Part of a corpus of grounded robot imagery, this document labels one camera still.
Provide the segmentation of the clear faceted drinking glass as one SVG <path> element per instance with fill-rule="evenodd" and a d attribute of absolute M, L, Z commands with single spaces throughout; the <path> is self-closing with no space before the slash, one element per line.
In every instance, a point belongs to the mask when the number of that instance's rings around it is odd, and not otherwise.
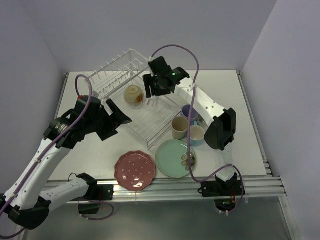
<path fill-rule="evenodd" d="M 154 112 L 159 105 L 159 97 L 158 96 L 153 96 L 151 98 L 146 98 L 144 106 L 145 109 L 149 112 Z"/>

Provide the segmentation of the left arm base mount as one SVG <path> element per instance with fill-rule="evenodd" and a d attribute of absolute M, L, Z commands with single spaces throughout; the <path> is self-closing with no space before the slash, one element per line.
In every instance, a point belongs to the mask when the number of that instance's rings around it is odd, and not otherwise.
<path fill-rule="evenodd" d="M 113 194 L 114 186 L 112 184 L 97 185 L 96 189 L 91 193 L 87 193 L 76 200 L 79 200 L 80 202 L 83 202 L 84 200 L 110 201 L 113 199 Z M 98 213 L 101 205 L 101 203 L 79 203 L 78 212 L 81 215 L 95 215 Z"/>

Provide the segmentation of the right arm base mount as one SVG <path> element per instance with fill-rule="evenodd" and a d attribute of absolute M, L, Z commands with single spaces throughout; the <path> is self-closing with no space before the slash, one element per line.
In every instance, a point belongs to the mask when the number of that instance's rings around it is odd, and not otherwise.
<path fill-rule="evenodd" d="M 229 215 L 243 202 L 245 187 L 242 178 L 234 173 L 227 181 L 215 177 L 215 181 L 204 181 L 197 190 L 204 198 L 214 198 L 214 205 L 220 214 Z"/>

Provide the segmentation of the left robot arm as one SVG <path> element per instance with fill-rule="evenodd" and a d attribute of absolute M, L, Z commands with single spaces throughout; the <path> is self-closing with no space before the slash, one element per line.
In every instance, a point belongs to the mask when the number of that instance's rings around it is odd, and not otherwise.
<path fill-rule="evenodd" d="M 98 98 L 82 95 L 74 108 L 51 121 L 33 159 L 1 196 L 2 213 L 15 224 L 34 230 L 65 203 L 75 199 L 91 201 L 98 196 L 98 182 L 87 173 L 78 174 L 74 180 L 51 190 L 43 188 L 60 162 L 86 135 L 96 133 L 104 141 L 116 135 L 119 126 L 132 122 L 111 99 L 106 104 L 111 114 Z"/>

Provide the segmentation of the beige cup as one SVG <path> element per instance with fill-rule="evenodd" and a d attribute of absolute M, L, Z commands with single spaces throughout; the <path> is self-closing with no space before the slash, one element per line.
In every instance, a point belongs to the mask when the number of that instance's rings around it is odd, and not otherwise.
<path fill-rule="evenodd" d="M 173 139 L 182 140 L 188 131 L 188 120 L 183 116 L 177 116 L 171 121 L 171 133 Z"/>

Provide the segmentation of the light blue mug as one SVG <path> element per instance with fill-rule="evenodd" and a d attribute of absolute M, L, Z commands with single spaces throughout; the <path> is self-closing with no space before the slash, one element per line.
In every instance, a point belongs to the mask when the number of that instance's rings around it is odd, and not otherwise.
<path fill-rule="evenodd" d="M 192 147 L 200 146 L 205 137 L 205 130 L 200 125 L 192 125 L 187 129 L 187 143 L 190 143 Z"/>

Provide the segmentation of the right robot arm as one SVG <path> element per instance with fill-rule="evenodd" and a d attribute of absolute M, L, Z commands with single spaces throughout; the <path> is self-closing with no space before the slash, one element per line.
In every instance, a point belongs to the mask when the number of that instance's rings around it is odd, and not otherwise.
<path fill-rule="evenodd" d="M 143 75 L 146 98 L 175 94 L 184 99 L 204 119 L 208 128 L 204 134 L 206 144 L 221 151 L 222 167 L 215 174 L 218 179 L 217 191 L 222 195 L 229 194 L 236 173 L 232 154 L 228 147 L 234 141 L 236 133 L 236 112 L 216 103 L 199 86 L 194 83 L 189 73 L 183 68 L 172 69 L 163 56 L 150 57 L 149 74 Z"/>

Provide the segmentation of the mint green floral plate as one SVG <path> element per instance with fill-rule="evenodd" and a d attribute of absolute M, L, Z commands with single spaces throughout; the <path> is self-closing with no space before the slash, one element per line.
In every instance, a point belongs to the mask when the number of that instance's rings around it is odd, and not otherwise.
<path fill-rule="evenodd" d="M 156 166 L 167 177 L 183 178 L 190 174 L 187 154 L 186 142 L 178 139 L 167 140 L 156 151 Z"/>

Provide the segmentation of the beige floral ceramic bowl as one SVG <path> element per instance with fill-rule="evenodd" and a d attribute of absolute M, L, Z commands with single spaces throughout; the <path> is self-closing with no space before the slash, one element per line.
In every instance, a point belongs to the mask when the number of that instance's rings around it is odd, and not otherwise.
<path fill-rule="evenodd" d="M 137 85 L 130 85 L 124 90 L 124 101 L 130 106 L 138 106 L 144 101 L 144 92 Z"/>

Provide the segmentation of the small metal cup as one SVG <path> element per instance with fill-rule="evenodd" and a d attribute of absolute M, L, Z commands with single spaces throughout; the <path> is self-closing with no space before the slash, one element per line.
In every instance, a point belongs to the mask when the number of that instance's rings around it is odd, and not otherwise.
<path fill-rule="evenodd" d="M 205 121 L 203 118 L 201 118 L 201 117 L 198 118 L 197 121 L 198 121 L 199 123 L 201 123 L 201 124 L 204 124 L 204 125 L 207 124 L 206 121 Z"/>

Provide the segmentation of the lavender cup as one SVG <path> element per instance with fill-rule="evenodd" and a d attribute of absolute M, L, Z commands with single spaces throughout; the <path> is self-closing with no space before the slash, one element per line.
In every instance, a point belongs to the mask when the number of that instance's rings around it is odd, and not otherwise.
<path fill-rule="evenodd" d="M 184 105 L 181 108 L 181 116 L 186 118 L 186 119 L 188 119 L 189 118 L 190 109 L 191 109 L 191 105 L 190 104 Z M 190 117 L 191 121 L 194 122 L 198 117 L 199 117 L 199 113 L 194 108 L 192 108 L 191 117 Z"/>

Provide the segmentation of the pink polka dot plate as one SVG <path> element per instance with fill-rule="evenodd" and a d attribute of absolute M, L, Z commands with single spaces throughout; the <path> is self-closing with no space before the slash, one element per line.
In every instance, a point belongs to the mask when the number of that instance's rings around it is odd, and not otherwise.
<path fill-rule="evenodd" d="M 140 150 L 129 151 L 119 157 L 114 165 L 114 178 L 128 191 L 142 191 L 156 176 L 156 164 L 152 157 Z"/>

